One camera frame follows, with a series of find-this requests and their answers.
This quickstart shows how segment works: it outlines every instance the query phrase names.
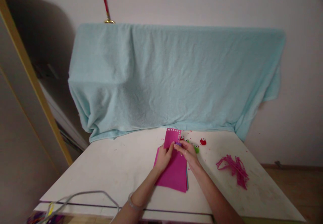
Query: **finger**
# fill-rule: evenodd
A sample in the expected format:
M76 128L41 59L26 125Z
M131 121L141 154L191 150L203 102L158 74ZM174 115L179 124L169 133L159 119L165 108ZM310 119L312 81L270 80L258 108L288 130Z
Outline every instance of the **finger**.
M184 140L180 140L179 143L181 143L183 145L183 148L187 149L189 146L191 146L192 144L188 143L187 141Z
M166 149L164 148L164 144L159 147L159 152L166 154Z
M174 145L174 148L175 148L177 151L179 151L181 154L183 154L183 155L184 155L184 153L186 152L186 150L185 150L184 148L180 147L180 146L179 146L179 145L177 145L177 144L175 144L175 145Z
M174 144L175 142L173 141L167 151L167 155L171 156L172 155L172 152L173 152L173 149L174 149Z

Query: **light blue towel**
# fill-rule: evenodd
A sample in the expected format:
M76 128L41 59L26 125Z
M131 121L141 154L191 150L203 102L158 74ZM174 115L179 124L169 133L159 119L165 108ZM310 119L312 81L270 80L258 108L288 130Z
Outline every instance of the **light blue towel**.
M244 140L278 96L284 43L277 29L84 24L68 82L90 142L160 126Z

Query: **pink foam scraps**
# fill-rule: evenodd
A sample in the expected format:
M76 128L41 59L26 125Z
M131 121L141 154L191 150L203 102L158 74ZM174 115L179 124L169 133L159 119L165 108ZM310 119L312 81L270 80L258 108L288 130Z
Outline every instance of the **pink foam scraps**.
M223 161L226 161L228 165L225 165L222 168L220 168L220 165ZM216 164L216 166L218 167L218 170L223 170L230 167L232 176L237 174L237 184L245 190L247 190L246 183L249 180L249 177L246 173L245 166L243 165L239 157L236 156L236 161L234 161L231 155L227 155L226 157L221 158L221 160Z

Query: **baseboard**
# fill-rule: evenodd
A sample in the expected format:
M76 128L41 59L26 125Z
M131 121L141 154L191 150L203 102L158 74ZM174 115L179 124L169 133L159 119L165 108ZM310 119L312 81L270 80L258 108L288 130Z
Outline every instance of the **baseboard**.
M261 164L263 168L282 169L282 170L304 170L304 171L323 171L323 167L316 166L300 166L300 165L282 165L282 167L276 164Z

